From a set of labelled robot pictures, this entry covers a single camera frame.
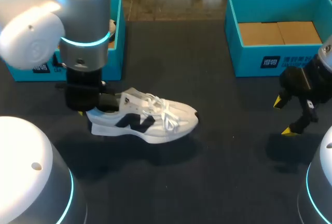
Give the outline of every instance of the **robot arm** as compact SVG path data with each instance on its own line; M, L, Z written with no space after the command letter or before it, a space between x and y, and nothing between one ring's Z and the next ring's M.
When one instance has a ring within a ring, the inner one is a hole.
M282 133L301 134L311 122L318 122L315 109L332 97L332 36L305 67L288 67L279 77L283 88L274 104L283 108L292 96L298 97L302 116Z
M46 63L60 42L69 108L98 104L107 63L110 0L0 0L0 56L18 69Z

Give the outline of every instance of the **new balance logo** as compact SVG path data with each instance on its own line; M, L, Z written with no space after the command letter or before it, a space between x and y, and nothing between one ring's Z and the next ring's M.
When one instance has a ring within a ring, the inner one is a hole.
M115 126L125 128L130 125L132 130L145 133L154 123L155 119L152 116L148 116L141 124L141 115L126 114Z

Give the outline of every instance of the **brown cardboard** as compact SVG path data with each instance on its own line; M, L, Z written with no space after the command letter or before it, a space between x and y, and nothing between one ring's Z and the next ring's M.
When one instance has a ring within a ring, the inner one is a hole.
M239 23L243 44L283 45L277 23Z
M108 43L108 48L109 49L114 49L114 41L111 43Z
M309 22L278 22L285 44L321 44L315 26Z

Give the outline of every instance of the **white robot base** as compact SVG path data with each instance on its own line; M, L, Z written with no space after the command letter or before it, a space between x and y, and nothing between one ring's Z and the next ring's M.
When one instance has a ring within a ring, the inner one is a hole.
M87 204L76 179L28 121L0 117L0 174L0 223L86 223Z
M332 128L325 134L298 193L303 224L332 223Z

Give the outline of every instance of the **shoe sole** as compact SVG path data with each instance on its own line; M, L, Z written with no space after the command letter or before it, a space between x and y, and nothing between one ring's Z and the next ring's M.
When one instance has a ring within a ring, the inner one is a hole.
M106 127L104 125L99 125L92 123L91 126L91 133L96 136L108 136L108 137L116 137L116 136L123 136L123 135L135 135L137 137L140 137L145 142L149 144L163 144L170 141L174 141L176 139L179 139L194 129L190 129L187 132L183 133L177 133L168 137L155 137L155 136L149 136L144 133L129 129L129 128L120 128L120 127Z

